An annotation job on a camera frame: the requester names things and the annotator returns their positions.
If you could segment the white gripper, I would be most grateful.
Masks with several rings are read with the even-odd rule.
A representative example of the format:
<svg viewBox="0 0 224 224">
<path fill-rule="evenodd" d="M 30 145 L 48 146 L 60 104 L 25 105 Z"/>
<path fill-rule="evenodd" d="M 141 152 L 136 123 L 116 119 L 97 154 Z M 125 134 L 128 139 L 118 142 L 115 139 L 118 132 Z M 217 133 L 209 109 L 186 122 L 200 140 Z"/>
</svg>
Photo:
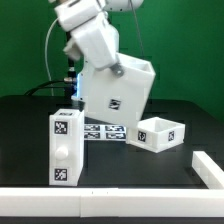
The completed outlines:
<svg viewBox="0 0 224 224">
<path fill-rule="evenodd" d="M 67 0 L 55 7 L 62 29 L 69 32 L 79 51 L 98 70 L 110 68 L 116 76 L 124 69 L 117 56 L 112 26 L 104 11 L 106 0 Z"/>
</svg>

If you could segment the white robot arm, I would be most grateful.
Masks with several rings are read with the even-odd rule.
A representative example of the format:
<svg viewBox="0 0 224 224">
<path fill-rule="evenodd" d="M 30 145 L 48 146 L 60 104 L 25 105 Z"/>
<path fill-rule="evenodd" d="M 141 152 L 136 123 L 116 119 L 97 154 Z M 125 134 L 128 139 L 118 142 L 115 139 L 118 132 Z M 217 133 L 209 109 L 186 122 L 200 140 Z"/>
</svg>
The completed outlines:
<svg viewBox="0 0 224 224">
<path fill-rule="evenodd" d="M 135 12 L 144 0 L 48 0 L 62 29 L 70 35 L 64 53 L 73 61 L 84 56 L 96 70 L 122 76 L 119 34 L 108 22 L 109 12 Z"/>
</svg>

